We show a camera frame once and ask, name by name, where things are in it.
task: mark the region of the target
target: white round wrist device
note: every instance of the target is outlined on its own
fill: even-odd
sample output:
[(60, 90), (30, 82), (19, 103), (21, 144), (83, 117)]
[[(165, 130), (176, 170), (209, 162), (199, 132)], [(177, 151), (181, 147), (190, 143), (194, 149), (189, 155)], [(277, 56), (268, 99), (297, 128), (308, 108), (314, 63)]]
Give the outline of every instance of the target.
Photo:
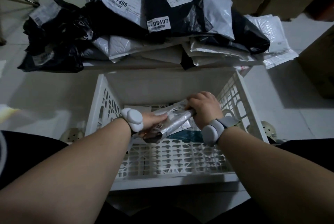
[(127, 121), (132, 131), (139, 132), (143, 130), (143, 116), (139, 111), (131, 108), (124, 108), (121, 110), (121, 115), (122, 118)]
[(225, 128), (238, 124), (240, 120), (231, 116), (222, 117), (221, 119), (212, 120), (202, 129), (203, 142), (208, 146), (214, 146)]

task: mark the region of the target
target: person's right arm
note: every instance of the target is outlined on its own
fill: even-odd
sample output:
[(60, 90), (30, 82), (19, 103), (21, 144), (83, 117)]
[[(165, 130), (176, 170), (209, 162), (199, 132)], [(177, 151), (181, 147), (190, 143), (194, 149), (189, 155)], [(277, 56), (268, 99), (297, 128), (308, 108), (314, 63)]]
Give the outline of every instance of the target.
[[(200, 129), (223, 117), (209, 92), (189, 97)], [(332, 223), (334, 173), (271, 146), (238, 127), (225, 129), (218, 146), (249, 195), (278, 223)]]

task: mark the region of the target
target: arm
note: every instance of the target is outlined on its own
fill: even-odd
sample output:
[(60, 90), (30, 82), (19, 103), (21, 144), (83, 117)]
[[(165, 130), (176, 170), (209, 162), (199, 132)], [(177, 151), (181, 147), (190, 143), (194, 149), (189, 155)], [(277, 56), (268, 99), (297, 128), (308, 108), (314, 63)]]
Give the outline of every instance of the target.
[[(200, 129), (223, 117), (208, 92), (192, 95), (189, 104)], [(250, 196), (279, 223), (329, 223), (334, 218), (334, 173), (300, 156), (271, 146), (231, 127), (218, 146)]]
[[(143, 114), (144, 128), (167, 115)], [(1, 223), (93, 223), (131, 137), (116, 119), (39, 163), (0, 191)]]

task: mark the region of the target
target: white plastic crate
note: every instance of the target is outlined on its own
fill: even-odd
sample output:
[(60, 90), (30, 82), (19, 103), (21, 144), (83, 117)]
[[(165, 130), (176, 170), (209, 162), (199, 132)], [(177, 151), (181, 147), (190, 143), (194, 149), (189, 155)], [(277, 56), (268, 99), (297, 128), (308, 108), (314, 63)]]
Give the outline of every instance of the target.
[[(268, 142), (243, 78), (230, 67), (194, 71), (119, 70), (100, 74), (85, 135), (118, 117), (124, 105), (150, 105), (154, 110), (199, 91), (210, 91), (225, 113), (232, 113), (242, 121), (242, 129), (252, 125), (252, 134)], [(237, 180), (217, 148), (165, 139), (157, 144), (133, 145), (111, 190)]]

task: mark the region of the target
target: label with number 08407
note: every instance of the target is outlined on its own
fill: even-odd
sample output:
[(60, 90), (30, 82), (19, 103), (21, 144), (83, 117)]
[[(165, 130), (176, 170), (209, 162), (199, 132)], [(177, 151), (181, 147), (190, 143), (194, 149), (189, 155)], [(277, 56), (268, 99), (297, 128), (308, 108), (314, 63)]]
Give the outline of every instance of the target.
[(149, 33), (170, 29), (169, 17), (158, 17), (147, 21)]

